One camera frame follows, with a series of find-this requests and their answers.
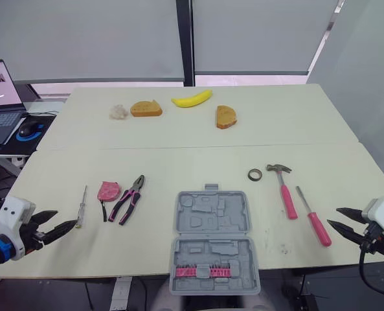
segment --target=toast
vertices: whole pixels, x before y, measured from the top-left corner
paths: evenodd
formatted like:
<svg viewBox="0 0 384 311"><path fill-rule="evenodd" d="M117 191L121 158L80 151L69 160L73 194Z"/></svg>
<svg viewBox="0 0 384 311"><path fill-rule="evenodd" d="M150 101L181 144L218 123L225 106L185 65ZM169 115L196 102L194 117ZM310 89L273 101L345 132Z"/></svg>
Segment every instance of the toast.
<svg viewBox="0 0 384 311"><path fill-rule="evenodd" d="M216 110L216 127L222 130L236 123L236 112L228 106L218 106Z"/></svg>
<svg viewBox="0 0 384 311"><path fill-rule="evenodd" d="M134 117L157 117L163 113L159 103L155 100L136 102L130 111Z"/></svg>

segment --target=mouse pad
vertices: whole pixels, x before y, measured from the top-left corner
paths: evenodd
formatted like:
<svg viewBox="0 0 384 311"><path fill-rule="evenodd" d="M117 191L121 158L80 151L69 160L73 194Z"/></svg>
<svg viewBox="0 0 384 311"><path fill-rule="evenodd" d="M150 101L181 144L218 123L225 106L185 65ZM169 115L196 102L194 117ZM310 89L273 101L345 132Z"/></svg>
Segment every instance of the mouse pad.
<svg viewBox="0 0 384 311"><path fill-rule="evenodd" d="M18 135L19 128L13 133L6 144L0 144L0 154L23 154L30 155L36 151L36 147L45 135L49 126L55 119L54 116L29 116L22 124L30 121L38 122L38 130L28 137Z"/></svg>

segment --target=pink hammer handle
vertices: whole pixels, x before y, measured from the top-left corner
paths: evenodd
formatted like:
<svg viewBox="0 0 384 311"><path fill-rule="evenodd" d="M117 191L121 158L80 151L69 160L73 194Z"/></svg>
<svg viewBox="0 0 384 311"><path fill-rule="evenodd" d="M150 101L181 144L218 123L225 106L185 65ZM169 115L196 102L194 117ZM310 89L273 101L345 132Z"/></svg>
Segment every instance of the pink hammer handle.
<svg viewBox="0 0 384 311"><path fill-rule="evenodd" d="M308 218L310 219L311 224L313 225L315 233L319 237L321 244L327 247L332 245L332 241L328 236L328 233L325 230L324 226L322 225L321 221L319 220L319 217L317 216L317 214L310 213L308 214Z"/></svg>
<svg viewBox="0 0 384 311"><path fill-rule="evenodd" d="M291 194L289 193L289 190L287 186L282 185L281 186L281 195L282 199L284 200L285 207L287 209L287 216L289 219L297 219L297 211L294 208L293 199L291 199Z"/></svg>

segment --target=tool case latch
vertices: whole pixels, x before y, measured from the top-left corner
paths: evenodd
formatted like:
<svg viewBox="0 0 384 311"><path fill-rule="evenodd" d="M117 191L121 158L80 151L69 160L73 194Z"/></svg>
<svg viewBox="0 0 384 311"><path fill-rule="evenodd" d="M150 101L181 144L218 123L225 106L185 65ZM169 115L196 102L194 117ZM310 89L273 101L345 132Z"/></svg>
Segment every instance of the tool case latch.
<svg viewBox="0 0 384 311"><path fill-rule="evenodd" d="M206 183L205 191L219 191L219 185L217 183Z"/></svg>

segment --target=tape roll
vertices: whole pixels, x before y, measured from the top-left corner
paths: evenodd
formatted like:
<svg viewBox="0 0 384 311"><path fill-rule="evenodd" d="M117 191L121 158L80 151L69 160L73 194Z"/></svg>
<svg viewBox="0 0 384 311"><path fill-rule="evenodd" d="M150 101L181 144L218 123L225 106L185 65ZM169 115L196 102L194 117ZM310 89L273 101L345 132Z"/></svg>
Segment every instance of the tape roll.
<svg viewBox="0 0 384 311"><path fill-rule="evenodd" d="M258 181L258 180L261 180L262 178L262 172L260 170L258 170L257 168L253 168L252 170L250 170L248 172L248 178L252 181Z"/></svg>

